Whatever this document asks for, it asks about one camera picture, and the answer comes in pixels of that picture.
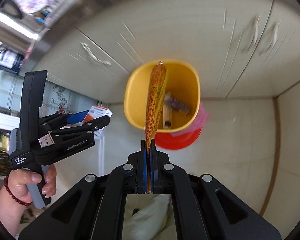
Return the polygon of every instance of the forearm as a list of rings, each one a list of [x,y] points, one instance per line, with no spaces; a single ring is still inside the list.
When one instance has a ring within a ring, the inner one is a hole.
[[[16,202],[5,187],[0,190],[0,221],[13,236],[16,235],[25,206]]]

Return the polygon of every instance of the red beaded bracelet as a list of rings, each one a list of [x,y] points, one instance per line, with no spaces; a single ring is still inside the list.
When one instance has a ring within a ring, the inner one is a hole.
[[[7,191],[9,192],[9,195],[10,195],[16,202],[18,202],[19,204],[21,204],[21,205],[23,205],[23,206],[26,206],[26,207],[30,206],[31,203],[23,202],[23,201],[17,199],[17,198],[12,194],[12,192],[10,191],[10,189],[9,189],[9,187],[8,187],[8,178],[9,178],[9,176],[7,176],[7,177],[4,178],[4,180],[3,180],[3,185],[6,187]]]

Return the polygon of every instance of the pink cloth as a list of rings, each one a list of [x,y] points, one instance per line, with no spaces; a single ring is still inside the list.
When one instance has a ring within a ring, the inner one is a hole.
[[[203,104],[200,103],[198,114],[195,117],[195,119],[193,120],[193,122],[191,123],[191,125],[188,128],[183,129],[182,131],[171,133],[171,135],[178,136],[181,134],[185,134],[188,132],[193,132],[195,130],[201,129],[201,128],[205,127],[206,122],[209,119],[209,117],[210,117],[210,114],[204,111]]]

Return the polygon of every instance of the human hand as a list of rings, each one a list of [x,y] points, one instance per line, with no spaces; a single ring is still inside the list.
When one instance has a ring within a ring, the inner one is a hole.
[[[45,197],[53,196],[56,189],[56,176],[57,171],[55,166],[50,165],[49,170],[46,172],[44,178],[46,184],[42,187],[42,194],[46,195]],[[23,202],[30,203],[32,202],[32,197],[28,191],[26,184],[37,184],[42,180],[40,174],[28,171],[24,169],[18,169],[11,171],[8,178],[8,186],[11,193],[19,200]]]

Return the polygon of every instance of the white and orange box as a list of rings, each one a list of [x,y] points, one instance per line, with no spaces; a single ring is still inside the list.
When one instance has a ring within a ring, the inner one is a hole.
[[[93,119],[96,119],[98,117],[102,117],[104,115],[107,115],[109,117],[112,116],[112,112],[110,111],[110,109],[102,107],[102,106],[92,106],[89,110],[89,112],[87,113],[86,117],[83,119],[83,122],[87,122],[87,121],[91,121]],[[102,133],[104,128],[101,128],[97,131],[94,132],[94,135],[96,135],[97,137],[99,137]]]

